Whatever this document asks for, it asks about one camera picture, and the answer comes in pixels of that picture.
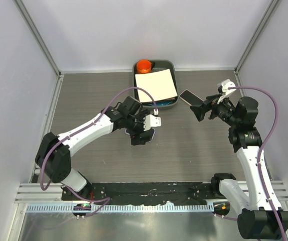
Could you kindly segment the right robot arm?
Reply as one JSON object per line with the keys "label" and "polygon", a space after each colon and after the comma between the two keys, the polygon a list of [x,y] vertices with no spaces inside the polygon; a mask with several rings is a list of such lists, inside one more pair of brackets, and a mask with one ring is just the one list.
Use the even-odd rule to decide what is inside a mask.
{"label": "right robot arm", "polygon": [[211,179],[210,192],[215,198],[223,196],[237,213],[237,226],[244,239],[286,240],[288,211],[283,210],[265,165],[263,142],[255,127],[258,102],[242,97],[233,105],[228,97],[207,97],[190,105],[198,121],[207,112],[227,123],[229,141],[242,165],[248,192],[245,193],[235,177],[229,173],[216,173]]}

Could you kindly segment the orange mug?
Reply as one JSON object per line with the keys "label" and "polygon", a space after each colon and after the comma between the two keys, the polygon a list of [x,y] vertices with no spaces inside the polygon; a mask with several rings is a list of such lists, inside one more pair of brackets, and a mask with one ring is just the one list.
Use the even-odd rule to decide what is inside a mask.
{"label": "orange mug", "polygon": [[136,71],[137,74],[147,74],[151,73],[152,69],[155,66],[154,61],[150,61],[147,59],[141,59],[136,63]]}

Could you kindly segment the white square plate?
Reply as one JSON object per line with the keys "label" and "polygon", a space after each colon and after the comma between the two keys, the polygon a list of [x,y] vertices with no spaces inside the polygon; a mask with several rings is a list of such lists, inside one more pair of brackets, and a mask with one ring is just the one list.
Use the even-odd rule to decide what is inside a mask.
{"label": "white square plate", "polygon": [[135,75],[136,86],[146,90],[154,101],[177,97],[177,91],[170,69]]}

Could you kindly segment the phone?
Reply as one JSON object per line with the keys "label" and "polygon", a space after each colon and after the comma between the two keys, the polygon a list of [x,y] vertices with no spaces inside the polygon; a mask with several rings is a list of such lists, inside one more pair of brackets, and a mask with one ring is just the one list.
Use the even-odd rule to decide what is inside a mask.
{"label": "phone", "polygon": [[179,98],[184,101],[189,106],[198,105],[200,106],[204,101],[199,98],[196,94],[191,92],[188,89],[185,89],[180,95]]}
{"label": "phone", "polygon": [[[153,130],[153,133],[152,133],[150,141],[152,141],[154,139],[155,134],[156,134],[156,130],[155,129],[152,129],[152,130]],[[130,135],[129,130],[125,130],[124,132],[125,132],[126,135]]]}

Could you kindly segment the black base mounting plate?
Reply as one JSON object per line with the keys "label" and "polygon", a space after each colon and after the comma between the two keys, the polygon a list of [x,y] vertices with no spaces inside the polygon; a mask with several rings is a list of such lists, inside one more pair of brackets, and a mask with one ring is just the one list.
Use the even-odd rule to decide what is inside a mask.
{"label": "black base mounting plate", "polygon": [[78,195],[88,200],[110,198],[109,205],[157,206],[168,201],[175,206],[206,204],[225,199],[209,182],[118,182],[91,183]]}

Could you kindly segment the aluminium frame post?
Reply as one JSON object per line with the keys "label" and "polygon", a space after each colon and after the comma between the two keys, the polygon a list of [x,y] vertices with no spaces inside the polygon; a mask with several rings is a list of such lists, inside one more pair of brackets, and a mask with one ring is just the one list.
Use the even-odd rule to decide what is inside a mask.
{"label": "aluminium frame post", "polygon": [[19,13],[21,14],[22,18],[24,19],[26,25],[28,26],[31,34],[33,35],[35,41],[37,42],[38,46],[40,47],[42,53],[44,54],[46,60],[50,64],[52,70],[54,71],[57,77],[61,76],[61,71],[59,70],[57,64],[54,61],[53,56],[51,55],[48,47],[46,46],[45,41],[43,40],[36,24],[34,23],[30,13],[28,12],[24,2],[22,0],[13,0],[15,6],[17,7]]}
{"label": "aluminium frame post", "polygon": [[268,7],[266,8],[263,16],[261,17],[252,37],[250,38],[241,58],[239,59],[236,67],[235,67],[235,74],[238,75],[241,71],[245,61],[247,60],[248,56],[250,55],[251,51],[253,50],[254,46],[256,45],[257,41],[261,37],[263,31],[265,30],[267,24],[269,23],[271,17],[275,13],[276,9],[278,8],[281,0],[271,0]]}

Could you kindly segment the aluminium front rail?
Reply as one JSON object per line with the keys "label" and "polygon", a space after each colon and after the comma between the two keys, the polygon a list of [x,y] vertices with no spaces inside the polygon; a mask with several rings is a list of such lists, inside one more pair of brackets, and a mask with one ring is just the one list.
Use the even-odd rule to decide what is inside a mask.
{"label": "aluminium front rail", "polygon": [[[282,181],[271,181],[275,195],[280,202],[288,201],[288,194]],[[19,185],[15,203],[46,203],[61,201],[61,184],[51,184],[46,191],[40,183],[22,183]]]}

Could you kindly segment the blue dotted plate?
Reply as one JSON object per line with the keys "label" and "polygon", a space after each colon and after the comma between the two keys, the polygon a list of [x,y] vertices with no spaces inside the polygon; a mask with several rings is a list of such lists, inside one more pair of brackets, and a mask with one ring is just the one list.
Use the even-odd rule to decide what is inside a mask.
{"label": "blue dotted plate", "polygon": [[[157,101],[156,105],[157,105],[157,107],[164,107],[164,106],[167,106],[167,105],[171,105],[171,104],[173,104],[175,102],[176,102],[175,99],[161,100],[161,101]],[[152,107],[154,107],[155,105],[154,105],[153,102],[148,102],[148,103],[144,103],[144,106],[152,106]]]}

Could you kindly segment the phone in cream case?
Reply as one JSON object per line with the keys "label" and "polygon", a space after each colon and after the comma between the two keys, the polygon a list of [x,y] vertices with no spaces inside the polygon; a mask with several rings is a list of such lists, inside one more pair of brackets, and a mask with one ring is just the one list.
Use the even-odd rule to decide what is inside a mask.
{"label": "phone in cream case", "polygon": [[196,94],[191,92],[188,89],[185,89],[180,95],[179,98],[184,101],[189,106],[198,105],[200,106],[204,101],[199,98]]}

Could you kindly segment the right aluminium frame post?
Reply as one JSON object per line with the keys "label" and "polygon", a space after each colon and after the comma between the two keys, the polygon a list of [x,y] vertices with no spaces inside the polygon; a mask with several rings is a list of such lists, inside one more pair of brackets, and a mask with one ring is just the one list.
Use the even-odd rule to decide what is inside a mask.
{"label": "right aluminium frame post", "polygon": [[239,59],[236,67],[235,67],[235,74],[238,75],[241,71],[245,61],[247,60],[248,56],[250,55],[251,51],[253,50],[254,46],[256,45],[257,41],[261,37],[263,31],[265,30],[267,24],[269,23],[271,17],[275,13],[276,9],[278,8],[281,0],[271,0],[268,7],[266,8],[263,16],[261,17],[252,37],[250,38],[241,58]]}

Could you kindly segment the left aluminium frame post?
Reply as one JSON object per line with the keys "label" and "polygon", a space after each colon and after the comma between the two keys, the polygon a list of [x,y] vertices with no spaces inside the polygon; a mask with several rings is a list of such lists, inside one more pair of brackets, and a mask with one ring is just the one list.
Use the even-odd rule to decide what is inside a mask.
{"label": "left aluminium frame post", "polygon": [[13,0],[15,6],[17,7],[19,13],[21,14],[22,18],[24,19],[26,25],[28,26],[31,34],[33,35],[35,41],[37,42],[38,46],[40,47],[42,53],[44,54],[46,60],[50,64],[52,70],[54,71],[57,77],[61,76],[61,71],[59,70],[57,64],[54,61],[53,56],[51,55],[48,47],[46,46],[45,41],[43,40],[36,24],[34,23],[30,13],[28,12],[24,2],[22,0]]}

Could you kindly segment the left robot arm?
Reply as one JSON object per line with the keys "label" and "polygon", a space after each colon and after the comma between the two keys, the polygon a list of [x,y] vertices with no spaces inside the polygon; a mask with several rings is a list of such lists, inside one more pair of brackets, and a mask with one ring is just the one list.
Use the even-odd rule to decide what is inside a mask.
{"label": "left robot arm", "polygon": [[92,120],[59,135],[44,135],[35,157],[40,177],[48,176],[51,182],[61,183],[66,192],[79,200],[90,198],[91,183],[71,165],[71,158],[92,141],[125,129],[131,145],[144,145],[151,141],[155,128],[162,124],[158,110],[151,112],[133,97],[128,96],[116,106],[108,106]]}

